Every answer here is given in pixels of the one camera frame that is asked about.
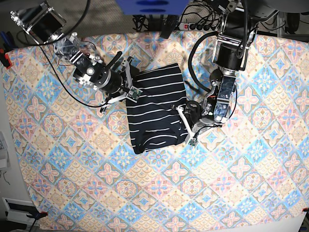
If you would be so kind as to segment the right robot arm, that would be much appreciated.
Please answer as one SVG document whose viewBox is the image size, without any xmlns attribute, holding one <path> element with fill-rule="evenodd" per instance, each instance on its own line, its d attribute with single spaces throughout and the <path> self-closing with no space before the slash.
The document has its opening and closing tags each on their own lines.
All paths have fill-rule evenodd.
<svg viewBox="0 0 309 232">
<path fill-rule="evenodd" d="M 86 53 L 83 48 L 86 42 L 79 40 L 75 31 L 63 33 L 66 20 L 46 1 L 35 7 L 11 11 L 10 15 L 37 46 L 53 45 L 55 55 L 75 67 L 73 77 L 78 84 L 107 95 L 98 105 L 101 112 L 124 99 L 137 102 L 141 90 L 133 85 L 132 57 L 124 59 L 121 69 L 115 71 L 112 67 L 121 58 L 121 51 L 109 63 L 101 59 L 94 44 L 90 45 L 93 53 Z"/>
</svg>

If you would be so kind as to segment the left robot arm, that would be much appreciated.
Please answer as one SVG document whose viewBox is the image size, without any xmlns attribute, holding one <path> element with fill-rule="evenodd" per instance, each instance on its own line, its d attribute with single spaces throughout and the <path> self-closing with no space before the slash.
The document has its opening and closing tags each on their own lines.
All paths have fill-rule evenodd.
<svg viewBox="0 0 309 232">
<path fill-rule="evenodd" d="M 207 3 L 219 15 L 218 25 L 198 39 L 188 59 L 193 81 L 206 94 L 201 102 L 188 101 L 184 107 L 177 107 L 188 132 L 185 141 L 190 145 L 196 145 L 204 132 L 221 127 L 232 117 L 237 104 L 236 75 L 245 70 L 258 24 L 278 12 L 264 0 L 209 0 Z M 216 38 L 212 61 L 217 69 L 210 74 L 210 87 L 206 87 L 197 79 L 192 61 L 198 46 L 211 36 Z"/>
</svg>

